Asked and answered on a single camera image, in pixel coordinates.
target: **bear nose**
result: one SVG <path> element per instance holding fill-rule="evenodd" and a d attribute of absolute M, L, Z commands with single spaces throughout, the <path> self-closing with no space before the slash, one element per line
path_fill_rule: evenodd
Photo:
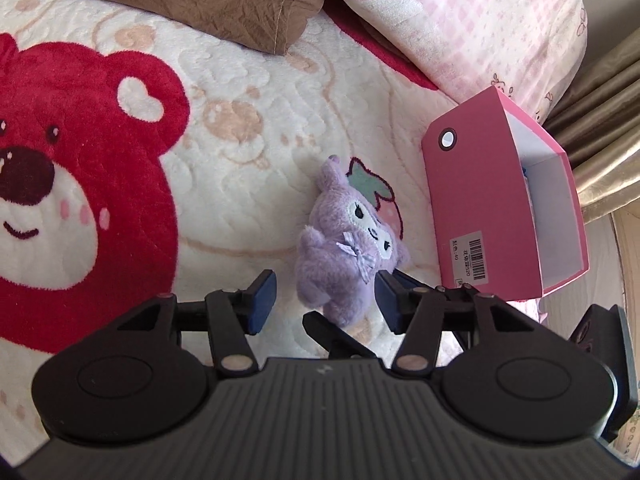
<path fill-rule="evenodd" d="M 53 188 L 53 162 L 42 152 L 12 146 L 0 150 L 0 198 L 20 205 L 36 205 Z"/>

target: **bear ear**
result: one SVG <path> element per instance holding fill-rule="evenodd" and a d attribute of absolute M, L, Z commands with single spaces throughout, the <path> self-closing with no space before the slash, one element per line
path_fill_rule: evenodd
<path fill-rule="evenodd" d="M 318 187 L 320 191 L 348 187 L 347 176 L 340 169 L 340 158 L 337 155 L 330 156 L 320 168 L 318 175 Z"/>
<path fill-rule="evenodd" d="M 11 34 L 0 34 L 0 70 L 18 54 L 18 45 Z"/>
<path fill-rule="evenodd" d="M 141 121 L 137 142 L 159 156 L 184 133 L 189 122 L 189 100 L 174 70 L 150 54 L 122 51 L 105 58 L 108 85 L 124 113 Z"/>

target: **bear eye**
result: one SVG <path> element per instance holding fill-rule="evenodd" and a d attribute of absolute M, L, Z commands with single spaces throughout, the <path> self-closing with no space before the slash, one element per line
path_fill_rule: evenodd
<path fill-rule="evenodd" d="M 58 142 L 59 138 L 60 128 L 52 124 L 49 128 L 47 128 L 47 141 L 49 142 L 49 144 L 55 144 L 56 142 Z"/>

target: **barcode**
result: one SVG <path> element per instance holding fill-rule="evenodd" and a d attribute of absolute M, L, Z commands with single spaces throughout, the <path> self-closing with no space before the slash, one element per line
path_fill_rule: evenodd
<path fill-rule="evenodd" d="M 479 239 L 469 242 L 469 253 L 471 255 L 471 272 L 474 275 L 474 281 L 484 280 L 486 278 L 484 253 L 482 251 L 482 242 Z"/>

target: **metal rivet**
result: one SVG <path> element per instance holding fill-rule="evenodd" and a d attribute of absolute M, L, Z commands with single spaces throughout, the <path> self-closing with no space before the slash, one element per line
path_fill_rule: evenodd
<path fill-rule="evenodd" d="M 440 134 L 438 138 L 438 143 L 440 145 L 440 149 L 443 152 L 448 152 L 452 150 L 456 145 L 456 141 L 458 140 L 458 136 L 453 128 L 446 128 Z"/>
<path fill-rule="evenodd" d="M 226 370 L 231 372 L 244 372 L 251 368 L 254 364 L 254 360 L 246 355 L 242 354 L 231 354 L 222 358 L 220 364 Z"/>
<path fill-rule="evenodd" d="M 419 372 L 429 366 L 429 361 L 421 355 L 407 354 L 399 357 L 396 364 L 403 370 Z"/>

